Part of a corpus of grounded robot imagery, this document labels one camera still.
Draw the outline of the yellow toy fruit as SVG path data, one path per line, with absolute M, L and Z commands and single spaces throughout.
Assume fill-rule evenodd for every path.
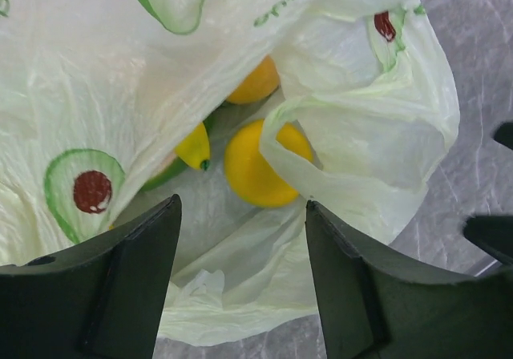
M 299 192 L 287 184 L 260 153 L 263 119 L 243 126 L 224 151 L 224 174 L 230 188 L 245 202 L 261 208 L 291 204 Z

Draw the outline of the green plastic bag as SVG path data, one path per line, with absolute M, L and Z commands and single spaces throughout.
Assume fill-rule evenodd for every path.
M 268 55 L 280 86 L 228 103 Z M 243 201 L 224 174 L 229 140 L 257 119 L 260 153 L 299 192 L 284 207 Z M 1 0 L 1 262 L 178 194 L 160 335 L 212 346 L 268 332 L 317 311 L 306 201 L 391 243 L 459 120 L 420 0 Z M 140 192 L 201 122 L 208 170 Z

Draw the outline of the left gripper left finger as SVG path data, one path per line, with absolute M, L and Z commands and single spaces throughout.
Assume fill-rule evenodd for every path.
M 151 357 L 181 219 L 171 196 L 86 242 L 2 266 L 2 357 Z

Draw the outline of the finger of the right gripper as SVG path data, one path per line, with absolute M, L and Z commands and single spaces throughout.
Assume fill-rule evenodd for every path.
M 513 150 L 513 122 L 501 123 L 493 134 L 493 140 Z
M 463 236 L 501 264 L 512 265 L 512 216 L 471 216 Z

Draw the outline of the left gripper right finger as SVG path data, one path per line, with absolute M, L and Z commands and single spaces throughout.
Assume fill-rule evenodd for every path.
M 510 265 L 484 276 L 438 268 L 315 201 L 305 230 L 328 357 L 511 357 Z

